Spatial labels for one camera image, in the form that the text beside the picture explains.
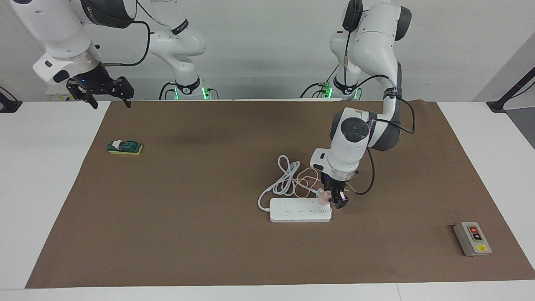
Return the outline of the grey on-off switch box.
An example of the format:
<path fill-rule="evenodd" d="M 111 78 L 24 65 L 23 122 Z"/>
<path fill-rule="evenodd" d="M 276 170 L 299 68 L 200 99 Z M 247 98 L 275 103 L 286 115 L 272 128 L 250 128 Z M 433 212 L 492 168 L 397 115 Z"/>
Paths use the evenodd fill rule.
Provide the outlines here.
<path fill-rule="evenodd" d="M 490 255 L 491 246 L 477 222 L 462 221 L 453 225 L 453 231 L 465 256 Z"/>

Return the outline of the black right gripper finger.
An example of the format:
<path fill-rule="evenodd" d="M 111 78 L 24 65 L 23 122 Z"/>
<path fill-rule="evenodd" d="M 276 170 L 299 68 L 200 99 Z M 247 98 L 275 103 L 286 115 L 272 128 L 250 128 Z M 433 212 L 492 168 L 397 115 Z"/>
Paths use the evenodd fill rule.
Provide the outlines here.
<path fill-rule="evenodd" d="M 127 108 L 131 108 L 135 90 L 126 77 L 112 80 L 110 95 L 123 101 Z"/>
<path fill-rule="evenodd" d="M 95 100 L 91 90 L 82 91 L 79 85 L 74 80 L 67 80 L 66 88 L 75 101 L 83 101 L 88 103 L 93 109 L 97 109 L 99 104 Z"/>

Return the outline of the green knife switch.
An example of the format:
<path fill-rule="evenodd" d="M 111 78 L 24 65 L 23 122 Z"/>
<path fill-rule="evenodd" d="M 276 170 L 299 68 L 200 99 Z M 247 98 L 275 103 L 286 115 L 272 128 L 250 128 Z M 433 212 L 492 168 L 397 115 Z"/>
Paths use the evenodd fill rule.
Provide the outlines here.
<path fill-rule="evenodd" d="M 107 145 L 107 151 L 111 154 L 138 156 L 142 152 L 143 145 L 135 140 L 121 139 L 111 141 Z"/>

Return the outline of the brown table mat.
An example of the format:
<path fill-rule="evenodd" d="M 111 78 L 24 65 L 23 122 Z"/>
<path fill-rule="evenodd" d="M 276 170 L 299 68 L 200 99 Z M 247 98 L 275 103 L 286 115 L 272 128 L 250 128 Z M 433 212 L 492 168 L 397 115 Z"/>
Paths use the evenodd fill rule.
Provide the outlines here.
<path fill-rule="evenodd" d="M 535 279 L 445 116 L 411 101 L 416 133 L 374 152 L 376 179 L 324 223 L 272 223 L 257 207 L 309 164 L 333 115 L 378 102 L 113 102 L 27 288 Z M 143 145 L 111 154 L 114 140 Z M 453 225 L 477 222 L 490 255 L 465 256 Z"/>

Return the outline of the white power strip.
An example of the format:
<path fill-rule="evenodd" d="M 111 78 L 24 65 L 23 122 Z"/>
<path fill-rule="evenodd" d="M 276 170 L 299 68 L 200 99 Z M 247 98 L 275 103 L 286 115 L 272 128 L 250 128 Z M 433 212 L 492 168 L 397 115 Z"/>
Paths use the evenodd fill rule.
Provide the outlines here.
<path fill-rule="evenodd" d="M 272 198 L 270 221 L 273 223 L 329 222 L 332 208 L 319 198 Z"/>

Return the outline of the white box yellow label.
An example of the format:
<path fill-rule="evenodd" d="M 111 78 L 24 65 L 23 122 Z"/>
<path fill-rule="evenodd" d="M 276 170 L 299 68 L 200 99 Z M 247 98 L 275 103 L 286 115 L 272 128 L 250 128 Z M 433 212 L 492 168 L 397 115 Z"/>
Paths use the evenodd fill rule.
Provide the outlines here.
<path fill-rule="evenodd" d="M 46 89 L 46 96 L 48 99 L 50 99 L 50 101 L 68 102 L 73 100 L 72 95 L 69 93 L 64 84 L 49 86 Z"/>

